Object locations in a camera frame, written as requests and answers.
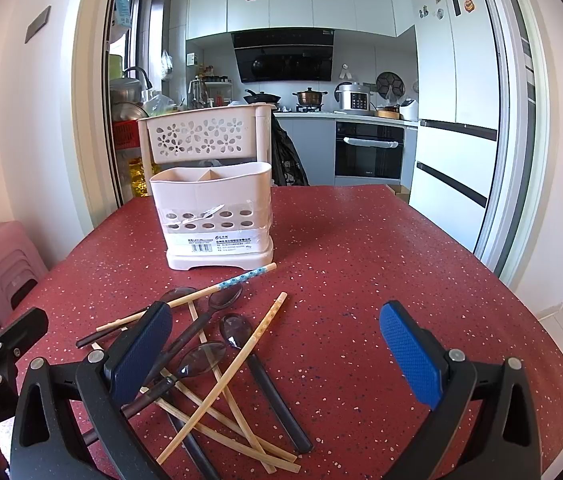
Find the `dark translucent spoon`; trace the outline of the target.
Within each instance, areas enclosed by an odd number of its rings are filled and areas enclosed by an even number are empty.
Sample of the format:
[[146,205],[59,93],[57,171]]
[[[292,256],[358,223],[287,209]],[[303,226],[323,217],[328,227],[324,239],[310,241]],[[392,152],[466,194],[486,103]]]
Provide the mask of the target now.
[[242,284],[228,286],[218,292],[212,292],[208,297],[208,308],[198,315],[196,320],[184,332],[167,346],[158,356],[152,369],[146,377],[146,382],[152,382],[169,362],[210,322],[213,315],[231,307],[242,296]]
[[[220,322],[220,333],[227,344],[235,349],[242,350],[254,333],[254,329],[248,318],[240,314],[231,313],[223,316]],[[291,413],[289,406],[283,400],[271,377],[268,376],[268,372],[265,370],[257,353],[251,351],[246,359],[246,363],[280,425],[288,434],[295,450],[300,454],[310,453],[313,450],[313,442]]]
[[[193,288],[193,287],[176,287],[175,289],[171,289],[171,290],[168,290],[167,292],[165,292],[161,296],[160,301],[168,304],[169,302],[172,302],[176,299],[180,299],[182,297],[190,295],[193,292],[196,292],[196,288]],[[88,346],[89,344],[92,344],[93,342],[99,341],[99,339],[102,339],[102,338],[114,333],[116,330],[121,330],[122,327],[125,327],[126,325],[132,324],[136,320],[137,316],[143,314],[144,311],[145,311],[145,308],[140,309],[140,310],[133,312],[132,314],[128,315],[126,318],[122,318],[121,321],[111,322],[110,324],[108,324],[104,328],[102,328],[101,330],[95,330],[95,332],[90,333],[90,334],[88,334],[88,336],[85,336],[85,337],[79,339],[78,341],[76,341],[76,348],[78,348],[78,349],[84,348],[84,347]]]
[[122,408],[123,415],[130,419],[147,408],[148,405],[161,399],[178,382],[184,378],[196,377],[207,373],[224,359],[226,344],[223,342],[206,342],[199,344],[182,357],[175,374],[167,372],[152,388],[142,393],[137,399]]

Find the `plain wooden chopstick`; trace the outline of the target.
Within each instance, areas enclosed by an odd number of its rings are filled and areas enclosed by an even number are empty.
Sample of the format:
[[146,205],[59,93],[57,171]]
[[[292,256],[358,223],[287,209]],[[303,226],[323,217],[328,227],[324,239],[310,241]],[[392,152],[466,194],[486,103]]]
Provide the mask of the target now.
[[[177,382],[175,387],[178,388],[178,390],[180,390],[182,393],[184,393],[185,396],[187,396],[188,400],[194,401],[194,403],[196,403],[197,405],[201,404],[201,399],[198,398],[198,396],[196,396],[195,393],[192,393],[192,390],[190,390],[190,388],[181,385],[182,382]],[[210,408],[210,410],[207,413],[210,413],[210,415],[213,418],[215,418],[218,422],[220,422],[223,426],[225,426],[228,429],[231,429],[232,431],[234,431],[235,434],[238,434],[240,437],[242,437],[242,432],[240,431],[240,428],[236,424],[234,419],[225,416],[222,412],[216,410],[215,408]],[[278,457],[281,460],[286,460],[286,462],[289,463],[295,463],[295,461],[297,460],[298,458],[297,456],[283,450],[282,448],[279,448],[278,446],[268,441],[264,441],[262,438],[258,436],[257,438],[260,441],[262,448],[264,448],[265,453],[268,454],[269,456]]]
[[[192,317],[193,321],[195,321],[198,318],[198,313],[193,301],[190,301],[188,303],[188,309],[190,309],[190,316]],[[198,337],[200,342],[202,343],[208,341],[206,333],[204,333],[204,330],[201,330]],[[216,376],[216,381],[219,382],[223,376],[219,365],[213,367],[212,370],[213,370],[213,375]],[[242,437],[244,437],[248,441],[251,448],[262,454],[266,454],[257,436],[254,434],[248,422],[246,421],[244,414],[242,414],[242,410],[239,408],[233,396],[233,393],[231,392],[230,387],[226,386],[222,393],[225,398],[225,401],[227,402],[228,407],[232,412],[236,424],[239,426],[240,431],[242,432]],[[268,474],[275,474],[275,472],[277,471],[277,469],[271,464],[265,462],[262,462],[261,464]]]
[[[166,411],[169,415],[173,415],[175,419],[178,420],[179,422],[186,422],[186,420],[190,418],[190,415],[187,415],[181,410],[179,410],[178,408],[175,408],[174,404],[170,401],[164,401],[158,399],[155,402],[155,404],[157,404],[159,408],[162,408],[163,411]],[[268,454],[262,454],[254,450],[253,448],[250,448],[250,445],[248,443],[242,443],[233,438],[227,437],[225,436],[225,434],[221,434],[219,431],[216,431],[208,427],[207,425],[204,425],[202,422],[200,428],[194,430],[199,432],[199,434],[203,434],[210,440],[216,441],[219,444],[224,445],[225,448],[230,448],[231,450],[239,454],[257,460],[258,462],[265,462],[273,465],[277,469],[290,471],[293,472],[294,474],[298,474],[298,472],[301,470],[301,466],[297,463],[298,458],[295,461],[295,463],[289,463],[286,462],[286,460],[281,460],[278,457],[269,456]]]

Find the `orange patterned chopstick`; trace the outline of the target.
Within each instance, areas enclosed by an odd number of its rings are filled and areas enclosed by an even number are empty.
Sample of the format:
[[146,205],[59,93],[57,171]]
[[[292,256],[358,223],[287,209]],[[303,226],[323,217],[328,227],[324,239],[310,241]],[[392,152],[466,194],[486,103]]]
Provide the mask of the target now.
[[171,440],[171,442],[167,445],[167,447],[161,452],[161,454],[157,457],[157,462],[159,464],[163,464],[174,452],[175,448],[178,445],[182,444],[184,439],[194,430],[199,429],[201,425],[201,418],[204,417],[204,414],[208,413],[210,408],[214,402],[216,402],[216,398],[227,388],[228,384],[231,382],[233,377],[239,371],[239,368],[242,367],[242,364],[246,361],[248,356],[254,348],[256,348],[257,343],[261,339],[261,337],[265,334],[268,326],[273,322],[277,312],[282,307],[283,303],[287,298],[286,292],[281,292],[280,296],[276,298],[274,304],[268,310],[265,317],[262,318],[262,321],[254,330],[250,338],[247,340],[245,347],[239,351],[237,356],[231,365],[227,367],[225,370],[224,375],[222,378],[216,383],[213,389],[208,393],[208,396],[204,398],[204,400],[199,404],[194,414],[190,416],[189,419],[186,420],[186,424],[183,429]]

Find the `blue patterned chopstick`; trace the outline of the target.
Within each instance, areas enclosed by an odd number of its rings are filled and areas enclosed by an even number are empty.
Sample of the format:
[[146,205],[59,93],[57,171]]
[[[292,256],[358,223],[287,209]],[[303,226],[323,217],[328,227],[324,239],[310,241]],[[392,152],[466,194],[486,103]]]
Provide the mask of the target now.
[[[227,289],[228,287],[231,287],[231,286],[234,286],[234,285],[237,285],[237,284],[245,283],[246,281],[251,280],[251,278],[256,278],[257,276],[266,274],[268,272],[272,272],[276,268],[277,268],[276,262],[268,263],[266,266],[260,266],[260,268],[250,270],[248,272],[234,276],[234,278],[229,278],[228,280],[225,280],[223,282],[219,282],[218,284],[214,284],[214,285],[206,287],[204,289],[197,290],[196,292],[193,292],[190,295],[187,295],[187,296],[182,297],[180,299],[176,299],[172,302],[169,302],[167,305],[170,308],[178,307],[181,304],[186,304],[186,302],[188,302],[188,301],[194,301],[194,300],[197,300],[197,299],[200,299],[200,298],[204,298],[204,297],[210,296],[211,294],[214,294],[215,292],[219,292],[220,290]],[[147,312],[147,309],[145,309],[143,314],[138,315],[136,320],[141,318],[146,312]],[[101,330],[106,325],[110,324],[111,322],[98,326],[96,328],[96,330]]]

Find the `pink plastic stool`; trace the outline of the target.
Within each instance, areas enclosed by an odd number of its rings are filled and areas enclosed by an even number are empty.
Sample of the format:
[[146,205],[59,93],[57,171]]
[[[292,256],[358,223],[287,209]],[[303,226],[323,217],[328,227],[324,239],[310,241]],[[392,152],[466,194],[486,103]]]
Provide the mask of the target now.
[[48,273],[35,244],[19,221],[0,223],[0,326]]

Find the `yellow gold package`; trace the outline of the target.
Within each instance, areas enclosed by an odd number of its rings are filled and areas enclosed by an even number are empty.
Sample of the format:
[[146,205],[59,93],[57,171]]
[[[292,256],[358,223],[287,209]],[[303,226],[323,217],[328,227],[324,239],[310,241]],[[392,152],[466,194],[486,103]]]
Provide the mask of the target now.
[[145,176],[143,159],[140,157],[132,158],[128,161],[131,191],[134,197],[148,196],[147,179],[150,179],[156,172],[160,171],[157,164],[152,164],[152,171],[149,176]]

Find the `steel pot with lid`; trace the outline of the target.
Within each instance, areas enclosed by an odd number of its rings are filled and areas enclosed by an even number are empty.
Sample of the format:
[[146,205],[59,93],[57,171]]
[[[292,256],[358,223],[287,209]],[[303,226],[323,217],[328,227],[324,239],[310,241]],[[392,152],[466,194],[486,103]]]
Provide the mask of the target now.
[[143,102],[143,85],[139,79],[121,77],[109,80],[110,103],[133,103]]

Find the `built-in black oven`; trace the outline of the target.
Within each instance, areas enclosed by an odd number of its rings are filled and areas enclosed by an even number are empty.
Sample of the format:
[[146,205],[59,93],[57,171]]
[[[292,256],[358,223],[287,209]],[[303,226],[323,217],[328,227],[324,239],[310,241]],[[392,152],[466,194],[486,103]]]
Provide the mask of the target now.
[[404,136],[399,127],[336,122],[336,176],[399,180]]

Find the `spice rack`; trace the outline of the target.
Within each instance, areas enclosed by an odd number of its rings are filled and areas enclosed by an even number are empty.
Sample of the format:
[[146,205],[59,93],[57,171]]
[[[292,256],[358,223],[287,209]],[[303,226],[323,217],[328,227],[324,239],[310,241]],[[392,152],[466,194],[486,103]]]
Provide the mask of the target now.
[[227,76],[195,76],[188,86],[188,106],[218,107],[233,101],[233,81]]

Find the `white small appliance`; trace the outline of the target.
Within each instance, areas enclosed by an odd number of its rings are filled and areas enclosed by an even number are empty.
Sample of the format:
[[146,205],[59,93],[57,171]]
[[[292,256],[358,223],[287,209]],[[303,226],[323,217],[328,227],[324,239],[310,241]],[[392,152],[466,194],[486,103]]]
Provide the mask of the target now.
[[418,101],[414,98],[406,98],[400,104],[400,115],[405,122],[418,122]]

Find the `silver rice cooker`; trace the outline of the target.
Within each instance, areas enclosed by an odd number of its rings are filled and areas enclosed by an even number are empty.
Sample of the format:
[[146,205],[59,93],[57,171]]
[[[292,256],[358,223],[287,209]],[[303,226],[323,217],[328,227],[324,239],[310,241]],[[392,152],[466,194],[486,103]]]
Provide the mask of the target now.
[[353,115],[371,114],[371,89],[369,84],[355,81],[342,81],[333,92],[338,110]]

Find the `brass cooking pot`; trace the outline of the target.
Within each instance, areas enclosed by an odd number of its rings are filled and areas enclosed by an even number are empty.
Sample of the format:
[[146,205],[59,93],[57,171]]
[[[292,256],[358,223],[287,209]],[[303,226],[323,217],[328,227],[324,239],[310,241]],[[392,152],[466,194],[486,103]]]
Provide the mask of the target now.
[[307,88],[306,90],[293,92],[293,95],[297,98],[299,106],[302,107],[316,107],[321,108],[323,105],[323,98],[326,96],[327,91],[317,91],[312,88]]

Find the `black range hood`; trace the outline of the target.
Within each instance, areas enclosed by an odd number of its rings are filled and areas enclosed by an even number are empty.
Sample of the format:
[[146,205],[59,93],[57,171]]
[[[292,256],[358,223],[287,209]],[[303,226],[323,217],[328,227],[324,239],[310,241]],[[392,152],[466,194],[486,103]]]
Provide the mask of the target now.
[[335,31],[282,27],[232,32],[242,82],[329,81]]

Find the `white upper cabinets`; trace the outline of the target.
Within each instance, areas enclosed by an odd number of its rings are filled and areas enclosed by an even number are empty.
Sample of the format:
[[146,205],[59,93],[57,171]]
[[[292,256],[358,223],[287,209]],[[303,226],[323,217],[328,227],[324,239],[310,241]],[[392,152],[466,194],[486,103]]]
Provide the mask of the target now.
[[187,0],[188,40],[292,27],[399,37],[413,26],[411,0]]

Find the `grey wall switch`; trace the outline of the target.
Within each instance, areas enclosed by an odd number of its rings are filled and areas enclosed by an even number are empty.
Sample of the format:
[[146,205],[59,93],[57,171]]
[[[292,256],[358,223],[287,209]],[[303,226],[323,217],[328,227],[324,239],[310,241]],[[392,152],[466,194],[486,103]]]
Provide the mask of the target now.
[[28,25],[26,34],[24,35],[25,44],[27,44],[48,23],[51,10],[51,6],[46,6],[43,11]]

